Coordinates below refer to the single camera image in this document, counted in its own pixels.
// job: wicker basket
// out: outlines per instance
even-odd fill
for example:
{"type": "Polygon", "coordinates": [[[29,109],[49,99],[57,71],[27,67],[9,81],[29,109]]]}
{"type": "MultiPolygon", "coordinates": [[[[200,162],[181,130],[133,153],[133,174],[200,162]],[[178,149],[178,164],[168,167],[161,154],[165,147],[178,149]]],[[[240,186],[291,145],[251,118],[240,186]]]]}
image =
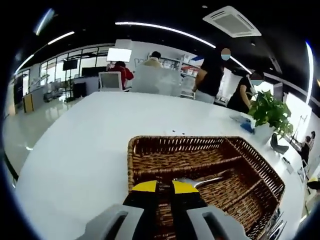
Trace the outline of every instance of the wicker basket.
{"type": "Polygon", "coordinates": [[[137,136],[128,144],[129,191],[141,182],[161,183],[155,239],[176,239],[169,202],[172,179],[208,180],[225,171],[230,172],[228,179],[198,188],[201,197],[233,216],[247,236],[257,240],[279,206],[285,185],[243,138],[137,136]]]}

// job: air conditioning vent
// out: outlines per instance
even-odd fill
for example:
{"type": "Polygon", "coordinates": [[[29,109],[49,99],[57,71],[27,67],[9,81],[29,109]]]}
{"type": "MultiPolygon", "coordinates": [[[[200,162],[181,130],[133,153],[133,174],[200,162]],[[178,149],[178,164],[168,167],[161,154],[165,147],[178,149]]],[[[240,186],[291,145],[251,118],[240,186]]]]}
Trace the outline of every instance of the air conditioning vent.
{"type": "Polygon", "coordinates": [[[232,6],[225,6],[203,18],[232,38],[261,36],[259,30],[232,6]]]}

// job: white flower pot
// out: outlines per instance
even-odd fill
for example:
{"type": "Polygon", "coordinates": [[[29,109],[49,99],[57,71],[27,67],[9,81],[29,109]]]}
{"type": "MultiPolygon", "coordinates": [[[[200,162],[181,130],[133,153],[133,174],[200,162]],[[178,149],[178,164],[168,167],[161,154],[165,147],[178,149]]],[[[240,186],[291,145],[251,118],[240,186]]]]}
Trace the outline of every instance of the white flower pot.
{"type": "Polygon", "coordinates": [[[254,136],[259,143],[265,145],[271,138],[275,129],[276,128],[274,126],[270,127],[269,123],[265,123],[254,128],[254,136]]]}

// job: black shirt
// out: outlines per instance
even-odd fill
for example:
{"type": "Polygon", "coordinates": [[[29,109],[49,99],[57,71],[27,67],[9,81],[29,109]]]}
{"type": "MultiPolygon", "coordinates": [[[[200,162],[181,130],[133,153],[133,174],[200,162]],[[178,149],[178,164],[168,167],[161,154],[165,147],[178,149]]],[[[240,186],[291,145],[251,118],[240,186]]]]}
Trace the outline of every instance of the black shirt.
{"type": "Polygon", "coordinates": [[[215,97],[219,91],[221,79],[224,75],[224,68],[221,56],[212,55],[210,57],[204,58],[201,69],[205,70],[207,74],[204,76],[203,80],[197,86],[200,92],[209,94],[215,97]]]}
{"type": "Polygon", "coordinates": [[[232,95],[232,97],[230,98],[227,107],[242,113],[247,114],[249,112],[249,108],[248,106],[245,104],[245,102],[243,101],[241,94],[240,94],[240,87],[241,85],[245,85],[246,86],[246,96],[248,97],[249,100],[251,100],[253,92],[251,90],[251,84],[250,84],[250,80],[245,76],[243,78],[241,78],[238,86],[236,87],[236,90],[234,92],[234,94],[232,95]]]}

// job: potted plant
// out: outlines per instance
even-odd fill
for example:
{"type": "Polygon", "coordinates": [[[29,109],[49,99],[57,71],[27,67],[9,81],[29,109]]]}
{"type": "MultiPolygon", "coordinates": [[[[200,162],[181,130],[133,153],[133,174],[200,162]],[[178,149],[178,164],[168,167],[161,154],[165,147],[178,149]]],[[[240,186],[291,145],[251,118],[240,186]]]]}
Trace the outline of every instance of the potted plant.
{"type": "Polygon", "coordinates": [[[273,132],[283,137],[292,134],[293,125],[289,123],[291,111],[287,104],[274,99],[270,91],[255,94],[256,100],[252,102],[249,115],[255,120],[255,132],[263,143],[267,143],[273,132]]]}

